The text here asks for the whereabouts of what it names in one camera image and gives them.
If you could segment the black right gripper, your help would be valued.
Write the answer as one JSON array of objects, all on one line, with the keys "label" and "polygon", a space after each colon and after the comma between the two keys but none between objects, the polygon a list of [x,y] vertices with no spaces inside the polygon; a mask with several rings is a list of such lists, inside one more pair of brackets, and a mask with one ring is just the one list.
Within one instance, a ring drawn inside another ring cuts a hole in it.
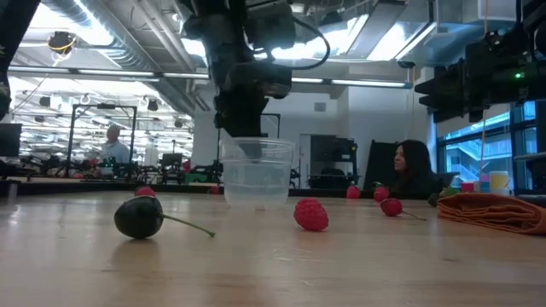
[{"label": "black right gripper", "polygon": [[[440,96],[461,87],[470,105]],[[538,100],[540,60],[531,54],[531,40],[522,25],[504,34],[488,32],[465,48],[465,60],[435,66],[433,77],[417,84],[415,91],[425,95],[419,103],[427,107],[435,124],[465,115],[474,123],[483,118],[483,105]]]}]

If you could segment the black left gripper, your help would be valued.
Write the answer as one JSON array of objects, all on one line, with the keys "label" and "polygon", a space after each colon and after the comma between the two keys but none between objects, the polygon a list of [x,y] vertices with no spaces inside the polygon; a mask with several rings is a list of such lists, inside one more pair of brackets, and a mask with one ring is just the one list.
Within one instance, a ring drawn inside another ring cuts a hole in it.
[{"label": "black left gripper", "polygon": [[[257,87],[265,96],[283,99],[292,88],[293,70],[268,61],[249,61],[232,67],[222,85],[223,90]],[[261,115],[269,99],[259,96],[241,100],[217,96],[214,99],[214,124],[233,138],[260,138]]]}]

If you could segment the large red raspberry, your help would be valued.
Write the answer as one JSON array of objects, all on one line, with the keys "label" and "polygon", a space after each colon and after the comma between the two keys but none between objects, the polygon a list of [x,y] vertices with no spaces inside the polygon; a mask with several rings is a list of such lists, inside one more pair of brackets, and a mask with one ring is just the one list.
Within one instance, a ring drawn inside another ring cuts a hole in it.
[{"label": "large red raspberry", "polygon": [[329,226],[328,214],[318,200],[302,199],[294,207],[295,222],[309,231],[324,231]]}]

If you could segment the dark cherry with green stem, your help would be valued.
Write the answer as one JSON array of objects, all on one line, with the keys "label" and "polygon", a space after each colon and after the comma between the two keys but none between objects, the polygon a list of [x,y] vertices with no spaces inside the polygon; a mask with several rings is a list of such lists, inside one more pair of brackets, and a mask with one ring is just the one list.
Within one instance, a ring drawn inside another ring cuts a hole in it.
[{"label": "dark cherry with green stem", "polygon": [[197,224],[166,215],[160,201],[153,196],[135,196],[125,201],[114,213],[117,230],[132,239],[144,240],[157,234],[165,219],[188,225],[214,237],[216,234]]}]

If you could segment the white bowl with strawberries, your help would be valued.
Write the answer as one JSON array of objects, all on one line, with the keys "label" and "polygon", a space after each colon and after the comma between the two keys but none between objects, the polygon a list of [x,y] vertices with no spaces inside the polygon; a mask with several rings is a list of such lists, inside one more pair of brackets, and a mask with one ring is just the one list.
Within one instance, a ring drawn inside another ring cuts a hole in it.
[{"label": "white bowl with strawberries", "polygon": [[282,207],[288,198],[293,142],[278,138],[233,137],[219,143],[227,203],[236,208]]}]

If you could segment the person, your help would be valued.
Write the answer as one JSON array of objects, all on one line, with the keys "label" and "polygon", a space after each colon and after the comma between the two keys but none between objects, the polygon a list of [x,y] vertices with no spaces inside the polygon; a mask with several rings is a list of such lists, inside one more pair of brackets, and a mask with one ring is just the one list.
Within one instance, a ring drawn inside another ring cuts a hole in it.
[{"label": "person", "polygon": [[116,164],[128,164],[130,161],[129,148],[119,141],[120,128],[117,125],[111,125],[107,129],[107,140],[102,145],[100,162],[110,164],[114,161]]},{"label": "person", "polygon": [[394,155],[396,180],[390,190],[398,194],[439,194],[442,182],[433,172],[427,145],[408,139],[398,144]]}]

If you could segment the black office chair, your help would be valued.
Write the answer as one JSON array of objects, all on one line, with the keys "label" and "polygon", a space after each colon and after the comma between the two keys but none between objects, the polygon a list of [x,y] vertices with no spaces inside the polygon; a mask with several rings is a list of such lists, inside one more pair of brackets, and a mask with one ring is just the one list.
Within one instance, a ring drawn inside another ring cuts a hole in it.
[{"label": "black office chair", "polygon": [[160,161],[161,183],[176,182],[181,185],[184,180],[183,155],[164,153]]}]

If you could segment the long tube light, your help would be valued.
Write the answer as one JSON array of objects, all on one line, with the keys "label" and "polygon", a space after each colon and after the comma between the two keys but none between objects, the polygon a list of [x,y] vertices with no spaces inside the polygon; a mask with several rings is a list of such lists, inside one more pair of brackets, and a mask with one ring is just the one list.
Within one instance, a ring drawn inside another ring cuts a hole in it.
[{"label": "long tube light", "polygon": [[292,77],[292,82],[297,84],[320,84],[320,85],[335,85],[335,86],[352,86],[352,87],[371,87],[371,88],[395,88],[395,89],[410,89],[412,83],[383,81],[383,80],[368,80],[368,79],[335,79],[335,78],[299,78]]},{"label": "long tube light", "polygon": [[197,72],[144,72],[104,69],[82,69],[74,67],[33,67],[9,66],[9,72],[28,72],[45,74],[73,74],[85,76],[127,77],[127,78],[180,78],[193,80],[209,80],[207,74]]}]

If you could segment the blue pink box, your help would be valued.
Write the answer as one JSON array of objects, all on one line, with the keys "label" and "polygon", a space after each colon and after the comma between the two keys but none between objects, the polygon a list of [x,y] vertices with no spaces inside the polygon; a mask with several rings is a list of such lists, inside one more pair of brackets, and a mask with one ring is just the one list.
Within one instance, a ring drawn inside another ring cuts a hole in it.
[{"label": "blue pink box", "polygon": [[490,193],[490,176],[487,174],[481,175],[479,180],[473,183],[473,191],[477,193]]}]

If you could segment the black leaning panel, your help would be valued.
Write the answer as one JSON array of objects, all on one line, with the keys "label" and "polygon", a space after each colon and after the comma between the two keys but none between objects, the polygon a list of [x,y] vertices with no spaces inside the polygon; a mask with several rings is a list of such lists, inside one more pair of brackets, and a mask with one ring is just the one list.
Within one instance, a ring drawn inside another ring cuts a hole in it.
[{"label": "black leaning panel", "polygon": [[371,190],[375,182],[391,187],[397,180],[394,170],[394,157],[398,144],[396,142],[377,142],[373,140],[363,180],[363,188]]}]

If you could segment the green item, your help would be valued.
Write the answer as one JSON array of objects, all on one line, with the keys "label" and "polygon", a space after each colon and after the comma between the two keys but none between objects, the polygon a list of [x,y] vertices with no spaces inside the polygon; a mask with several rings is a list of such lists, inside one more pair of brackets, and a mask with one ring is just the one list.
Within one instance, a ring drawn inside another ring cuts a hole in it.
[{"label": "green item", "polygon": [[432,193],[429,196],[427,203],[432,207],[436,207],[438,205],[439,199],[453,196],[455,194],[458,194],[459,192],[460,190],[458,188],[452,188],[452,187],[442,188],[442,190],[439,193]]}]

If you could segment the black equipment rack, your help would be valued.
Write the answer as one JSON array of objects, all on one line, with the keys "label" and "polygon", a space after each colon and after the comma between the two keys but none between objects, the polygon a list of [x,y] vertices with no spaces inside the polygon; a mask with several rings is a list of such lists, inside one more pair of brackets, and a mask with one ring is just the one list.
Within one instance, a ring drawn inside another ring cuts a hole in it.
[{"label": "black equipment rack", "polygon": [[357,144],[350,138],[311,136],[311,189],[347,189],[358,184]]}]

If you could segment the yellow white cup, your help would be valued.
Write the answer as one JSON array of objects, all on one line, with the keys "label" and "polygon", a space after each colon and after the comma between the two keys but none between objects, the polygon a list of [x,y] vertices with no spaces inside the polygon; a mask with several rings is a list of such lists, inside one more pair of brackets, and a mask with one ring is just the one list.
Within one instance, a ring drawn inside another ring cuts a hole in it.
[{"label": "yellow white cup", "polygon": [[491,171],[489,173],[490,178],[490,191],[493,194],[509,196],[510,195],[510,177],[507,171]]}]

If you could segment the black monitor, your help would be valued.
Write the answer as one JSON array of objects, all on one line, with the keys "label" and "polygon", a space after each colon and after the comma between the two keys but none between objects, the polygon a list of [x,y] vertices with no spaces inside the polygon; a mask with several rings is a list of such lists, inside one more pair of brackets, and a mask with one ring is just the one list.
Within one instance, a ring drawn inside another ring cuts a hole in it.
[{"label": "black monitor", "polygon": [[0,157],[18,157],[22,124],[0,124]]}]

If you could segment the window with black frame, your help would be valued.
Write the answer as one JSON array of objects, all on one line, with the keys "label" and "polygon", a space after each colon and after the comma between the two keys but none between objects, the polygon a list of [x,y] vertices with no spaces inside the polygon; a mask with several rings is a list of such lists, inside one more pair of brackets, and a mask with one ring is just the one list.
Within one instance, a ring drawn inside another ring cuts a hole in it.
[{"label": "window with black frame", "polygon": [[453,185],[486,181],[493,171],[508,173],[508,186],[527,194],[537,185],[531,167],[520,157],[546,154],[546,100],[495,105],[482,120],[468,116],[436,124],[436,166],[457,174]]}]

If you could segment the silver ventilation duct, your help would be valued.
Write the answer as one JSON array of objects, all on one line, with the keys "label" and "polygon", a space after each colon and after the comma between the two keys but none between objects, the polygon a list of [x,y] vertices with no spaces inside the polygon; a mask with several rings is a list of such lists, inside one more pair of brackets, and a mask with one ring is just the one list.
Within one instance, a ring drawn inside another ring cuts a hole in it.
[{"label": "silver ventilation duct", "polygon": [[153,64],[103,0],[42,0],[87,44],[122,69],[149,70]]}]

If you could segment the tall black frame stand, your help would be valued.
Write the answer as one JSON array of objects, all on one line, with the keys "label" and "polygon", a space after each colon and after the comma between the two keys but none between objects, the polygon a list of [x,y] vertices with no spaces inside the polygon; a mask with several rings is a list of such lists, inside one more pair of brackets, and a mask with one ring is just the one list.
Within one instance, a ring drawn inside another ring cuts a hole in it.
[{"label": "tall black frame stand", "polygon": [[70,122],[70,128],[69,128],[69,139],[68,139],[68,146],[67,146],[67,159],[65,164],[65,178],[70,177],[70,170],[72,168],[72,152],[73,152],[73,135],[75,130],[75,122],[77,119],[79,119],[83,114],[78,114],[78,109],[80,107],[83,107],[85,111],[89,110],[90,108],[97,108],[97,109],[105,109],[105,110],[114,110],[116,108],[121,109],[131,109],[133,112],[133,115],[130,116],[131,122],[131,143],[130,143],[130,149],[129,149],[129,172],[128,172],[128,180],[131,179],[132,176],[132,158],[133,158],[133,149],[134,149],[134,141],[135,141],[135,132],[137,127],[137,107],[135,106],[122,106],[122,105],[115,105],[115,104],[109,104],[106,102],[103,103],[95,103],[95,104],[73,104],[73,110],[71,114],[71,122]]}]

